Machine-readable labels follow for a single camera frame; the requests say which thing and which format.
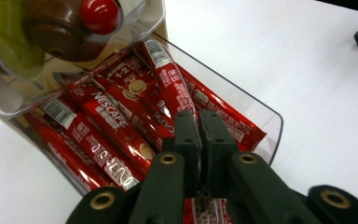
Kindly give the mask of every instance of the white table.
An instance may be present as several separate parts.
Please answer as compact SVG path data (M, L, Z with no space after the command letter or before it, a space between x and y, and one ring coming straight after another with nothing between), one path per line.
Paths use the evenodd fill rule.
M279 112L274 171L358 198L358 12L310 0L166 1L169 39ZM0 223L63 223L81 196L0 119Z

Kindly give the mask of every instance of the red coffee stick packet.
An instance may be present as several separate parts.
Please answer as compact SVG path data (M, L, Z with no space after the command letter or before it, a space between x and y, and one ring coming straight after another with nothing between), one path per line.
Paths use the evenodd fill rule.
M199 109L207 109L217 113L225 122L233 138L244 147L240 149L255 150L258 143L266 136L254 123L227 104L223 99L177 64L185 79L194 104Z
M122 190L128 190L145 179L145 175L87 120L82 111L73 112L58 99L41 106L57 121Z
M142 105L141 100L124 87L96 75L92 78L124 117L147 139L158 151L162 150L162 139L173 137L164 126L157 122L154 114Z
M74 101L81 104L82 110L101 127L104 133L115 143L144 174L155 156L152 147L127 121L120 111L113 105L109 98L91 83L85 83L76 88L84 93L78 95L68 94Z
M87 191L114 186L114 181L63 130L53 127L35 112L24 117L50 152Z
M172 118L183 110L192 111L197 120L197 111L188 93L182 75L171 55L154 38L147 37L138 48L146 57Z
M173 125L170 110L163 100L156 80L151 71L133 53L127 53L123 58L110 63L110 66L98 75L128 89L142 99L142 104L158 111L159 117Z

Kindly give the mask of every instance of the yellow-green object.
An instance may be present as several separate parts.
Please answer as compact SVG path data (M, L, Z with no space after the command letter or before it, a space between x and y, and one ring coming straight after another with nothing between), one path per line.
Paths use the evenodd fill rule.
M21 29L22 0L0 0L0 66L12 76L32 79L43 68L44 52Z

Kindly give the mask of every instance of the brass screw insert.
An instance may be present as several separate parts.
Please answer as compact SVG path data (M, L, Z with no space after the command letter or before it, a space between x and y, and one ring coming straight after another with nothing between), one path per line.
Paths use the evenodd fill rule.
M249 154L240 154L240 161L247 164L253 164L257 162L257 159Z
M115 202L115 194L105 191L95 195L89 205L95 210L103 210Z
M326 203L336 208L346 209L351 207L350 200L338 191L325 189L321 192L321 197Z
M176 163L176 157L169 154L169 155L162 156L159 159L159 161L161 161L161 163L163 164L170 165Z

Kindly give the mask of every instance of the red knob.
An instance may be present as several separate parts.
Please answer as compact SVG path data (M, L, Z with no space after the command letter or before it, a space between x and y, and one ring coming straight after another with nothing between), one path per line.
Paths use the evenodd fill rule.
M82 0L80 18L94 34L108 35L120 25L120 10L114 0Z

